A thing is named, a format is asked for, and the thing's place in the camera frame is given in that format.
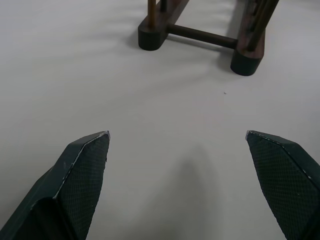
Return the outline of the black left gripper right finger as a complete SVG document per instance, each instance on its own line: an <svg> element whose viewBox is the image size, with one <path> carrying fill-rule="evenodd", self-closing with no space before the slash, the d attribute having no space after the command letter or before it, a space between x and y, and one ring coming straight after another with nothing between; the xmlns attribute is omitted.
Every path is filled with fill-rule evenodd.
<svg viewBox="0 0 320 240"><path fill-rule="evenodd" d="M320 166L296 142L249 130L262 193L287 240L320 238Z"/></svg>

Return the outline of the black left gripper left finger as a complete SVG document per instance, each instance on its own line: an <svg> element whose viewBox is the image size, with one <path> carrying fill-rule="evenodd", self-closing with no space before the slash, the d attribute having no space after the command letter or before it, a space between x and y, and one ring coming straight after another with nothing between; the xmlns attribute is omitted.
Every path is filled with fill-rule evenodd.
<svg viewBox="0 0 320 240"><path fill-rule="evenodd" d="M67 145L0 230L2 240L84 240L103 185L109 131Z"/></svg>

